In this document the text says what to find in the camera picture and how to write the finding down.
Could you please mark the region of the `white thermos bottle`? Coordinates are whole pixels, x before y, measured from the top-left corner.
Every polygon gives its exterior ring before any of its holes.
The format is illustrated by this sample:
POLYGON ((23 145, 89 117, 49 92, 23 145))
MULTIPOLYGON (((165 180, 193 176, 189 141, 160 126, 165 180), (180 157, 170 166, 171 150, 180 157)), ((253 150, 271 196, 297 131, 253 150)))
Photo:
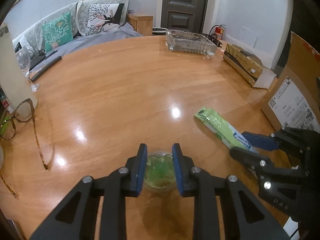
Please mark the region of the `white thermos bottle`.
POLYGON ((17 116, 23 121, 32 116, 31 107, 27 99, 31 99, 36 107, 38 100, 35 93, 24 77, 16 59, 9 29, 1 25, 1 89, 7 97, 11 107, 17 111, 17 116))

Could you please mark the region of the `teal tree pillow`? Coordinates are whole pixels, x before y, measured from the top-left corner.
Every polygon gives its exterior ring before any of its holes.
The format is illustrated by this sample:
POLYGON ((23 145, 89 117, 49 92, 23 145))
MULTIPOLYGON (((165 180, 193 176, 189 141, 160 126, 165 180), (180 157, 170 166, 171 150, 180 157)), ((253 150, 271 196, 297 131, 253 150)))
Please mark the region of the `teal tree pillow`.
POLYGON ((50 52, 57 47, 63 46, 73 40, 71 13, 46 23, 42 26, 45 52, 50 52))

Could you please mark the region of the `wine glass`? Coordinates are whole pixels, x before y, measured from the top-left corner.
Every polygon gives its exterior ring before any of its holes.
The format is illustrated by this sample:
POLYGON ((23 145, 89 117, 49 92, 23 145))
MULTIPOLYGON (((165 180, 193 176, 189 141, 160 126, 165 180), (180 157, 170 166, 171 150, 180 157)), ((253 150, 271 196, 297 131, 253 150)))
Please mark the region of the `wine glass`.
POLYGON ((25 46, 23 46, 17 53, 16 53, 16 58, 18 61, 18 64, 22 70, 23 75, 29 82, 31 91, 35 93, 39 89, 39 84, 34 84, 30 77, 29 77, 29 71, 30 71, 30 66, 31 66, 31 60, 30 60, 30 55, 29 51, 25 46))

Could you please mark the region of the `brown cardboard box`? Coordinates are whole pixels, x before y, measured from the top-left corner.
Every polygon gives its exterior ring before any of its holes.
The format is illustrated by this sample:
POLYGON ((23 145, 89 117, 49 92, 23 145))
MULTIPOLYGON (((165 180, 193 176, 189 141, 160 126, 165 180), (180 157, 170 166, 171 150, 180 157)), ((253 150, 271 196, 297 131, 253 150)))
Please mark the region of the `brown cardboard box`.
POLYGON ((291 33, 289 56, 261 110, 274 129, 284 127, 319 132, 319 53, 291 33))

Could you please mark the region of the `red fire extinguisher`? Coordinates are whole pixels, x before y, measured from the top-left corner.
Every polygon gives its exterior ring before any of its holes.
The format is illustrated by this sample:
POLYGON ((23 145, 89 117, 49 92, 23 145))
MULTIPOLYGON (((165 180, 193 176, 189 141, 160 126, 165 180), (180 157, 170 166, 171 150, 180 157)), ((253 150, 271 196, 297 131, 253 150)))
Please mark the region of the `red fire extinguisher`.
POLYGON ((209 34, 212 36, 215 36, 218 40, 222 40, 222 36, 225 28, 226 28, 225 24, 216 24, 212 26, 209 34))

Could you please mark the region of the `wooden side table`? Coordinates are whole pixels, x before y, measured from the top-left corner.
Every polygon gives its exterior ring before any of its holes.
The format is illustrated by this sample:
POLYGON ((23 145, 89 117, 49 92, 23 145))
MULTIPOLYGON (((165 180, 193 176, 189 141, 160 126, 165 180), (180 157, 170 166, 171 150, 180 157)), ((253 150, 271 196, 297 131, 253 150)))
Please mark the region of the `wooden side table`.
POLYGON ((153 28, 153 16, 128 14, 129 24, 132 25, 134 31, 143 36, 151 36, 153 28))

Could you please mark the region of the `white tree pillow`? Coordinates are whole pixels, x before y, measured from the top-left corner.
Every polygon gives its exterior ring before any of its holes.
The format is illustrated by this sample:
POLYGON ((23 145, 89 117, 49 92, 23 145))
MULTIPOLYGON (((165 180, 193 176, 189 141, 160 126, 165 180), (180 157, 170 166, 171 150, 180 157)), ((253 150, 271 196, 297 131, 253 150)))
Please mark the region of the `white tree pillow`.
POLYGON ((124 3, 92 4, 89 7, 89 17, 85 35, 94 35, 118 28, 121 22, 124 3))

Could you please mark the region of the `dark entrance door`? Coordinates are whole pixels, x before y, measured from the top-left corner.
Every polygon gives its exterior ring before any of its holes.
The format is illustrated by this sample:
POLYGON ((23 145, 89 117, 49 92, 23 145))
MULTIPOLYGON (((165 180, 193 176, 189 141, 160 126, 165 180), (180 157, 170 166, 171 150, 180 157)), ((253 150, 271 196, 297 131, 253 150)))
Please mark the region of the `dark entrance door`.
POLYGON ((201 33, 208 0, 162 0, 161 27, 201 33))

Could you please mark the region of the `grey sofa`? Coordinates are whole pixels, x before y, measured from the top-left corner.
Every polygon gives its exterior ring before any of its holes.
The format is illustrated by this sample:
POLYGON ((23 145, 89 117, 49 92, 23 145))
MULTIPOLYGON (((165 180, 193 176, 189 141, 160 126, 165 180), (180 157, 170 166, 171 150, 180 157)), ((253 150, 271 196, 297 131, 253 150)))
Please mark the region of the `grey sofa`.
POLYGON ((15 48, 19 39, 24 35, 34 49, 34 54, 32 56, 33 58, 37 55, 37 53, 49 54, 54 50, 58 50, 59 48, 64 49, 68 54, 72 51, 80 49, 82 46, 88 45, 90 42, 97 44, 122 38, 141 37, 142 34, 134 31, 132 25, 126 22, 128 6, 129 0, 79 0, 55 12, 52 12, 41 20, 37 21, 23 33, 14 38, 12 44, 15 48), (87 28, 90 5, 117 3, 124 3, 120 26, 118 28, 112 28, 108 32, 86 36, 85 32, 87 28), (73 40, 63 46, 57 47, 56 49, 48 53, 45 52, 42 26, 68 12, 71 13, 73 40))

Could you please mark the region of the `grey trash bin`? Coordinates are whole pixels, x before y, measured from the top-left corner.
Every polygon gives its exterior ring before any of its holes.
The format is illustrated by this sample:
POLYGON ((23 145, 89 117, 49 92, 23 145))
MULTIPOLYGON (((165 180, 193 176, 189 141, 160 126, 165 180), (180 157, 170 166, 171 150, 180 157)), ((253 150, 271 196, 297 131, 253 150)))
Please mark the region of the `grey trash bin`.
POLYGON ((152 28, 152 35, 153 36, 162 36, 165 35, 167 31, 167 28, 161 28, 161 27, 153 27, 152 28))

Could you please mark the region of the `green jelly cup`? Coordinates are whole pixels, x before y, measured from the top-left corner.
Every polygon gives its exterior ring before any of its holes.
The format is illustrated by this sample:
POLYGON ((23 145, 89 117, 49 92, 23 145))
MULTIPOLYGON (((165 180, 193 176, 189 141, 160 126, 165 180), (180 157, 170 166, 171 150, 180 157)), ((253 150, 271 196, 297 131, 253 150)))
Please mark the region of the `green jelly cup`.
POLYGON ((148 154, 144 187, 156 193, 169 192, 176 188, 176 177, 171 153, 153 152, 148 154))

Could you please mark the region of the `glass ashtray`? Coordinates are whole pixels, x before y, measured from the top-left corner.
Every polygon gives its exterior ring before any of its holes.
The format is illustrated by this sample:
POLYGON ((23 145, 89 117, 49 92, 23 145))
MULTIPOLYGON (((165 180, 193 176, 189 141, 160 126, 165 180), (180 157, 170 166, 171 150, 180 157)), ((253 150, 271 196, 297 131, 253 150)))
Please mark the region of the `glass ashtray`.
POLYGON ((182 30, 166 30, 165 41, 170 51, 198 53, 213 56, 217 45, 202 34, 182 30))

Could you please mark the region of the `small gold cardboard box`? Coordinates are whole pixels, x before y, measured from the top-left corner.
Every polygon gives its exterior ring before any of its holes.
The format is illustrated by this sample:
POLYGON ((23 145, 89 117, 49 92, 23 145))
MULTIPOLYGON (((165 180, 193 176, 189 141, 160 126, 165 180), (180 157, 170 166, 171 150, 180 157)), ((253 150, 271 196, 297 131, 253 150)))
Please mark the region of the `small gold cardboard box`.
POLYGON ((266 68, 252 53, 234 44, 227 44, 223 59, 233 67, 253 88, 269 89, 276 74, 266 68))

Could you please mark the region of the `tortoiseshell eyeglasses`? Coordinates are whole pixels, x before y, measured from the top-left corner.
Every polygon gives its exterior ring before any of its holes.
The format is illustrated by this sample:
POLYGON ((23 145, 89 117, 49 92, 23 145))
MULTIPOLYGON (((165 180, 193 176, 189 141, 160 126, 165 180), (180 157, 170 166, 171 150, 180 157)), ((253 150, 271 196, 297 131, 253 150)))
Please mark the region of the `tortoiseshell eyeglasses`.
POLYGON ((36 188, 48 183, 50 171, 44 168, 40 153, 49 165, 53 157, 50 137, 50 110, 41 100, 35 109, 35 120, 15 121, 15 132, 10 140, 1 139, 4 161, 1 167, 1 200, 16 200, 28 196, 36 188))

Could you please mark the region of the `white black small pillow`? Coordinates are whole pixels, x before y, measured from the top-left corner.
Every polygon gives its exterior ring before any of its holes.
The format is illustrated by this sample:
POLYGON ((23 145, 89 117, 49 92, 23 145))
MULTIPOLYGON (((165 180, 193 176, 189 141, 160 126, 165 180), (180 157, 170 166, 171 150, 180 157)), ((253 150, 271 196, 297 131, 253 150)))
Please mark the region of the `white black small pillow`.
POLYGON ((16 46, 15 46, 14 51, 15 51, 15 52, 18 52, 18 51, 20 51, 22 48, 25 48, 25 49, 28 51, 30 57, 33 56, 33 54, 34 54, 34 49, 33 49, 33 47, 30 45, 30 43, 27 41, 27 38, 26 38, 24 35, 19 39, 18 43, 17 43, 16 46))

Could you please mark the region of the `green white candy pack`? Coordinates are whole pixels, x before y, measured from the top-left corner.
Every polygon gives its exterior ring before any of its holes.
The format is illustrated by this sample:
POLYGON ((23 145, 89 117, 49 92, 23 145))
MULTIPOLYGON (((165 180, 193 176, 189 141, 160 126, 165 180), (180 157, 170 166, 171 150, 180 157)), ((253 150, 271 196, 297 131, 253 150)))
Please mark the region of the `green white candy pack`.
POLYGON ((215 110, 203 107, 195 114, 195 117, 229 149, 240 147, 253 153, 258 153, 252 144, 215 110))

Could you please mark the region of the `black remote control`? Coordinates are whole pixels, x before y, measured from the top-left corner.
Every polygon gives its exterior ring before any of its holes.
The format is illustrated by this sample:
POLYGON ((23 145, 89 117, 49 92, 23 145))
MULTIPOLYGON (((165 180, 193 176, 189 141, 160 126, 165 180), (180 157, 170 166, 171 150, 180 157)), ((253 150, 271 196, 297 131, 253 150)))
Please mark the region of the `black remote control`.
POLYGON ((31 81, 37 81, 46 71, 48 71, 52 66, 57 64, 59 61, 62 60, 62 56, 58 56, 57 58, 53 59, 51 62, 46 64, 41 70, 39 70, 32 78, 31 81))

